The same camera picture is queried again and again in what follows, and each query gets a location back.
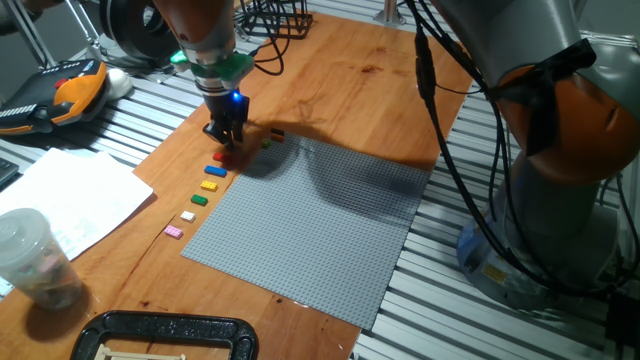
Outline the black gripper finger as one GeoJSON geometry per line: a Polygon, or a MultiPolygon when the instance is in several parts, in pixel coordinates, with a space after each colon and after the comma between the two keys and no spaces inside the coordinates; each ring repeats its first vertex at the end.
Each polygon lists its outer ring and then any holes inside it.
{"type": "Polygon", "coordinates": [[[244,124],[248,119],[248,104],[238,104],[232,112],[231,133],[235,142],[244,142],[244,124]]]}
{"type": "Polygon", "coordinates": [[[202,128],[202,132],[223,145],[225,148],[234,147],[232,132],[223,123],[218,123],[212,120],[202,128]]]}

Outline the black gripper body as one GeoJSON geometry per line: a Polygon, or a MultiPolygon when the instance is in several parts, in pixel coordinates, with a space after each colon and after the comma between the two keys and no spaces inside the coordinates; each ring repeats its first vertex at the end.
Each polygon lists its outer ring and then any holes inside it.
{"type": "Polygon", "coordinates": [[[205,94],[204,102],[210,111],[212,121],[224,123],[247,121],[249,98],[244,96],[238,88],[224,94],[205,94]]]}

